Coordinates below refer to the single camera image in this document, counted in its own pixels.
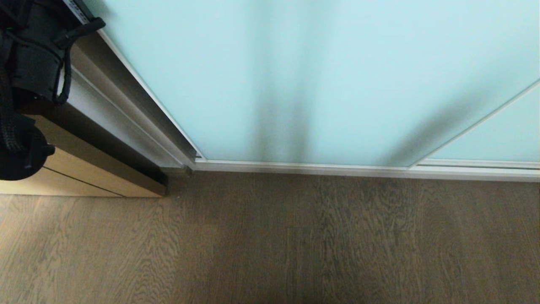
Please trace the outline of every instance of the floor trim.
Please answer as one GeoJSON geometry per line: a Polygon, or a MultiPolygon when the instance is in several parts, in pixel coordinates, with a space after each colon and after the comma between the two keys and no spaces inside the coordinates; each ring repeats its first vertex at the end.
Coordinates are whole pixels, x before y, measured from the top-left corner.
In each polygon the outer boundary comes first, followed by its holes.
{"type": "Polygon", "coordinates": [[[407,179],[540,182],[540,170],[458,166],[449,167],[433,165],[422,165],[408,169],[407,167],[372,167],[327,164],[197,160],[196,170],[365,177],[397,177],[407,179]]]}

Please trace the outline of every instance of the wooden floor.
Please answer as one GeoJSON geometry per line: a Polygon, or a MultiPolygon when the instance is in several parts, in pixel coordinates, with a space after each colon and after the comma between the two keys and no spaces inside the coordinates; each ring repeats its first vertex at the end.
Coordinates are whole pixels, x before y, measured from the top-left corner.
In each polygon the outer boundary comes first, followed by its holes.
{"type": "Polygon", "coordinates": [[[0,303],[538,303],[538,184],[200,173],[0,196],[0,303]]]}

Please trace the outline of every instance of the hardwood floorboard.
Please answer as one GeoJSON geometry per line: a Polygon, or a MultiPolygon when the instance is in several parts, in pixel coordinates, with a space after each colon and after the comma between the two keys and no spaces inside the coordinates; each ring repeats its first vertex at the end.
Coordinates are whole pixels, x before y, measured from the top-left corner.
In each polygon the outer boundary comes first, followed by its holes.
{"type": "Polygon", "coordinates": [[[533,183],[203,173],[0,195],[0,303],[539,303],[533,183]]]}

